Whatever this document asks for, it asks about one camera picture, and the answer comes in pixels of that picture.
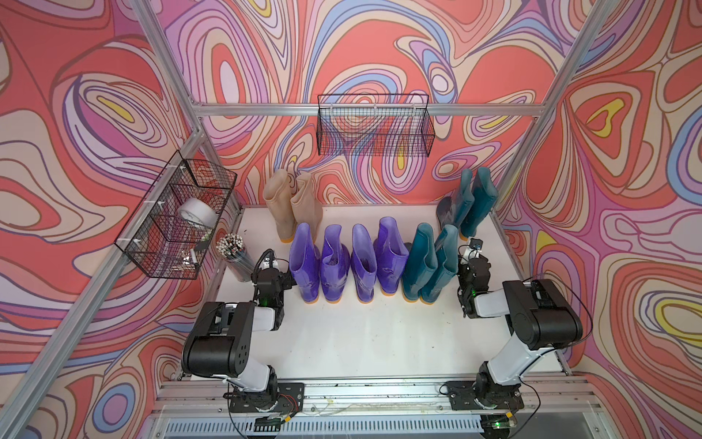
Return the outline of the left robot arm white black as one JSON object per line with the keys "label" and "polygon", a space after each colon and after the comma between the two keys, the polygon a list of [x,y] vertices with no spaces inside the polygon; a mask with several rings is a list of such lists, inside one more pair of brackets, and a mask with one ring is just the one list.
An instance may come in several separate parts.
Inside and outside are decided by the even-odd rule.
{"label": "left robot arm white black", "polygon": [[186,338],[181,369],[186,375],[224,380],[245,394],[275,395],[275,370],[252,358],[252,334],[281,327],[284,293],[294,279],[290,272],[269,267],[256,270],[252,284],[250,301],[203,305]]}

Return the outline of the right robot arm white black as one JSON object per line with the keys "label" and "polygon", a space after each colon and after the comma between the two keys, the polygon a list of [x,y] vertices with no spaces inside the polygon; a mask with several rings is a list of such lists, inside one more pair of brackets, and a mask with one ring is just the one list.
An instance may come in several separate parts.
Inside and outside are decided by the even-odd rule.
{"label": "right robot arm white black", "polygon": [[581,341],[580,317],[548,279],[504,281],[490,291],[491,264],[482,255],[459,263],[459,303],[466,318],[505,318],[511,337],[484,362],[473,384],[478,405],[495,408],[517,400],[523,375],[543,356]]}

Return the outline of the teal rain boot back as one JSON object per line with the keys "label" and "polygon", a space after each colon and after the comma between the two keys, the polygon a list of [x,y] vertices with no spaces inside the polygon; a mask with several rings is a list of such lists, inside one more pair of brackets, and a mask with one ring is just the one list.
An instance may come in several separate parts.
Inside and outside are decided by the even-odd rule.
{"label": "teal rain boot back", "polygon": [[401,277],[403,297],[414,303],[420,298],[420,289],[427,285],[438,268],[431,224],[420,223],[413,241],[405,243],[405,247],[409,257]]}

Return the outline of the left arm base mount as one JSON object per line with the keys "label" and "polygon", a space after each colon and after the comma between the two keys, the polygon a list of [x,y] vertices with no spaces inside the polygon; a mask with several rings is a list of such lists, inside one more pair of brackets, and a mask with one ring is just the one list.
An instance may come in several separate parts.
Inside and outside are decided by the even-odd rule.
{"label": "left arm base mount", "polygon": [[260,393],[234,388],[223,394],[230,413],[279,413],[294,415],[303,410],[303,382],[271,382]]}

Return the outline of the purple rain boot back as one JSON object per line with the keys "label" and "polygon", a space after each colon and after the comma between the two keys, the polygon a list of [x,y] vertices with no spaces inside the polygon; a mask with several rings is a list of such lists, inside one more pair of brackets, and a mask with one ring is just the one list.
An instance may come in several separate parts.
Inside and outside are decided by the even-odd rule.
{"label": "purple rain boot back", "polygon": [[393,217],[386,216],[380,219],[378,236],[373,246],[381,290],[386,296],[393,296],[399,288],[410,254],[402,240],[398,223]]}

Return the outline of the purple rain boot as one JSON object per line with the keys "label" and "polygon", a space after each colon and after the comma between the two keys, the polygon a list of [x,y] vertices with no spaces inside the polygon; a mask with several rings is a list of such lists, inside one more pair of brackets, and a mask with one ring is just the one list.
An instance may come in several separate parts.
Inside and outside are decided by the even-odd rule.
{"label": "purple rain boot", "polygon": [[325,300],[340,301],[346,287],[350,266],[350,252],[341,241],[342,226],[331,224],[325,228],[324,246],[320,260],[320,282]]}
{"label": "purple rain boot", "polygon": [[393,217],[386,216],[380,219],[378,236],[373,246],[381,290],[386,296],[393,296],[399,288],[410,254],[402,240],[398,223]]}
{"label": "purple rain boot", "polygon": [[300,289],[301,297],[307,304],[318,300],[319,268],[318,249],[314,245],[312,231],[308,223],[299,223],[292,241],[289,263],[292,278]]}
{"label": "purple rain boot", "polygon": [[352,229],[351,268],[358,300],[368,304],[373,300],[378,265],[373,243],[367,228],[355,224]]}

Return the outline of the beige rain boot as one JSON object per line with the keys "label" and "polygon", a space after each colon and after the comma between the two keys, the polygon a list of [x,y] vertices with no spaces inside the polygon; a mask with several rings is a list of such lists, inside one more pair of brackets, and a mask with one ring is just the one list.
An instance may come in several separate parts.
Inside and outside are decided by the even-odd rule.
{"label": "beige rain boot", "polygon": [[296,179],[297,191],[291,198],[292,213],[298,224],[306,223],[315,241],[323,219],[323,208],[316,197],[316,183],[310,173],[301,173]]}
{"label": "beige rain boot", "polygon": [[289,174],[284,169],[275,171],[264,187],[263,199],[275,222],[278,237],[283,243],[290,243],[296,231],[292,197]]}

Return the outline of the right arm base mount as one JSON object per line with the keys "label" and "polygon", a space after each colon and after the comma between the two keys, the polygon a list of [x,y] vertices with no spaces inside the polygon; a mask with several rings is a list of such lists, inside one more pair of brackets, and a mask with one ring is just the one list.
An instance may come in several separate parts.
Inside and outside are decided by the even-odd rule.
{"label": "right arm base mount", "polygon": [[503,386],[488,380],[450,380],[442,386],[453,411],[509,411],[525,407],[520,386]]}

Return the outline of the purple rain boot front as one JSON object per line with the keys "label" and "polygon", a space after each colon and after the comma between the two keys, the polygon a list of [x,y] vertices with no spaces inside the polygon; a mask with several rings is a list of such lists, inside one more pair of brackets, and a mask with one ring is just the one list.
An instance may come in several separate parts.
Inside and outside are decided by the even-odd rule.
{"label": "purple rain boot front", "polygon": [[373,300],[378,265],[373,243],[367,228],[355,224],[352,229],[351,268],[358,300],[368,304]]}

